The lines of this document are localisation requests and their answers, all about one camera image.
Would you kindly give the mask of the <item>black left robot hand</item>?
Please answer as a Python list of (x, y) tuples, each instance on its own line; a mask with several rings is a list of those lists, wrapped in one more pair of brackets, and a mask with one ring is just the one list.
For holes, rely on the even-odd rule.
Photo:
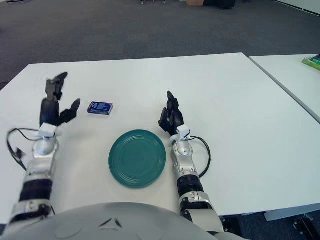
[(64, 123), (68, 123), (77, 117), (77, 111), (81, 104), (81, 99), (76, 99), (69, 109), (60, 112), (59, 101), (62, 98), (62, 88), (68, 72), (63, 72), (56, 76), (54, 79), (46, 81), (46, 98), (42, 100), (40, 109), (39, 124), (50, 124), (56, 127)]

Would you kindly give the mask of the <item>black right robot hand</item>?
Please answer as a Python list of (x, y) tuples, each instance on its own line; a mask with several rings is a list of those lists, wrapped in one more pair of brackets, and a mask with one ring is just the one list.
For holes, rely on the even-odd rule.
[(177, 127), (184, 125), (184, 119), (179, 110), (178, 99), (170, 91), (167, 91), (167, 98), (166, 107), (162, 110), (158, 124), (165, 132), (173, 136), (177, 134)]

